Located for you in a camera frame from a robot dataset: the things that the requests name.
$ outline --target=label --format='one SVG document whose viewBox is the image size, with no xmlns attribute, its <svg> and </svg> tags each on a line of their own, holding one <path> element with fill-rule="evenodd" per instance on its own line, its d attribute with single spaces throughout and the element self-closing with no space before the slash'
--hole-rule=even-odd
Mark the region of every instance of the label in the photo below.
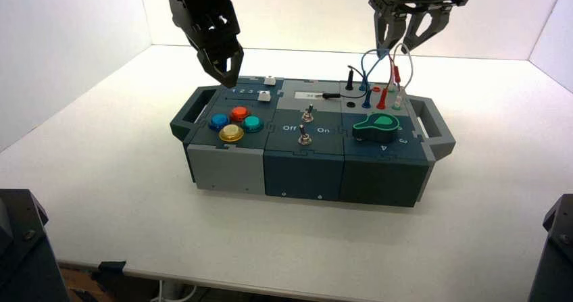
<svg viewBox="0 0 573 302">
<path fill-rule="evenodd" d="M 313 100 L 321 100 L 322 93 L 306 93 L 303 91 L 295 91 L 295 99 L 313 99 Z"/>
</svg>

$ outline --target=white cable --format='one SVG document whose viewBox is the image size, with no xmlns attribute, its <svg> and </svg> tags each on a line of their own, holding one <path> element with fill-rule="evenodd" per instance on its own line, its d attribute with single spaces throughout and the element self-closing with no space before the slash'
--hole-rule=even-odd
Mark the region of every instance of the white cable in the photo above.
<svg viewBox="0 0 573 302">
<path fill-rule="evenodd" d="M 191 293 L 189 293 L 186 297 L 183 297 L 179 300 L 171 300 L 171 299 L 164 299 L 161 297 L 161 283 L 163 281 L 159 282 L 159 296 L 152 299 L 150 302 L 186 302 L 188 301 L 191 297 L 193 297 L 193 295 L 195 295 L 195 292 L 197 291 L 197 285 L 193 285 L 193 290 L 191 290 Z"/>
<path fill-rule="evenodd" d="M 408 59 L 410 59 L 410 78 L 408 78 L 408 82 L 406 82 L 406 85 L 402 87 L 406 89 L 406 87 L 408 87 L 408 85 L 412 81 L 412 77 L 414 77 L 414 63 L 412 62 L 412 56 L 410 55 L 410 49 L 408 49 L 408 46 L 404 43 L 400 43 L 396 45 L 396 47 L 394 48 L 394 56 L 392 58 L 392 60 L 394 61 L 394 65 L 396 64 L 396 50 L 398 50 L 400 46 L 406 49 L 406 54 L 408 55 Z"/>
</svg>

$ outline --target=teal button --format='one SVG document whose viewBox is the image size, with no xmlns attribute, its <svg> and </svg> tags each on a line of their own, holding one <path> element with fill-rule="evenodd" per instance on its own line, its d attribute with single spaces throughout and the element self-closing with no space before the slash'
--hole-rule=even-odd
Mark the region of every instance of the teal button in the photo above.
<svg viewBox="0 0 573 302">
<path fill-rule="evenodd" d="M 247 133 L 259 132 L 263 129 L 263 126 L 263 121 L 261 121 L 257 116 L 247 116 L 243 121 L 243 128 Z"/>
</svg>

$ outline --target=screw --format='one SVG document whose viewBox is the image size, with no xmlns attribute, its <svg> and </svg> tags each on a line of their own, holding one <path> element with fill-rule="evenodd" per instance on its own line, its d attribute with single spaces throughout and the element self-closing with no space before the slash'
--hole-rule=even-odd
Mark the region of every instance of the screw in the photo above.
<svg viewBox="0 0 573 302">
<path fill-rule="evenodd" d="M 571 238 L 569 238 L 569 236 L 567 234 L 560 235 L 559 240 L 567 246 L 573 244 L 573 241 L 571 241 Z"/>
<path fill-rule="evenodd" d="M 28 231 L 24 232 L 24 236 L 22 236 L 22 238 L 24 239 L 24 241 L 29 241 L 30 239 L 34 238 L 35 235 L 36 235 L 36 231 L 28 230 Z"/>
</svg>

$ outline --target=white wall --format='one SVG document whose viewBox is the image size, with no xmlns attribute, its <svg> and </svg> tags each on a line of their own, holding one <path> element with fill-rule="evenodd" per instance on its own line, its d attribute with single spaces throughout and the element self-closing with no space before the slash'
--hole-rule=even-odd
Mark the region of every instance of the white wall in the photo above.
<svg viewBox="0 0 573 302">
<path fill-rule="evenodd" d="M 244 47 L 362 52 L 375 46 L 368 0 L 232 0 Z M 144 0 L 154 44 L 188 45 L 168 0 Z M 470 0 L 417 55 L 528 59 L 555 0 Z"/>
<path fill-rule="evenodd" d="M 573 0 L 558 0 L 530 61 L 573 92 Z"/>
<path fill-rule="evenodd" d="M 0 25 L 0 151 L 151 44 L 141 0 L 0 0 Z"/>
</svg>

